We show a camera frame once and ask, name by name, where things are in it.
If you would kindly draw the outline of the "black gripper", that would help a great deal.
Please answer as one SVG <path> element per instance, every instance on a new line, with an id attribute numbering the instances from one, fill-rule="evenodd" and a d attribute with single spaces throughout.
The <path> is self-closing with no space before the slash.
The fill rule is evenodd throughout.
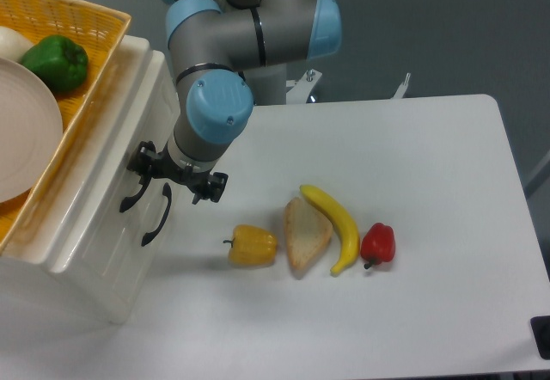
<path id="1" fill-rule="evenodd" d="M 192 203 L 201 200 L 217 203 L 226 188 L 229 176 L 222 172 L 195 173 L 190 167 L 180 167 L 168 154 L 167 148 L 156 151 L 152 141 L 141 141 L 132 152 L 126 169 L 140 177 L 140 182 L 169 179 L 188 187 L 193 193 Z"/>

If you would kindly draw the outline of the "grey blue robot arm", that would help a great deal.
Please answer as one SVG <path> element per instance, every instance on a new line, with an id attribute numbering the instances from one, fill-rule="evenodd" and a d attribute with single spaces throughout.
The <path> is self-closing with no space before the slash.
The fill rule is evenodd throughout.
<path id="1" fill-rule="evenodd" d="M 163 0 L 180 114 L 158 150 L 142 142 L 127 168 L 146 189 L 154 179 L 220 200 L 228 177 L 214 166 L 243 132 L 254 95 L 243 73 L 336 53 L 336 0 Z"/>

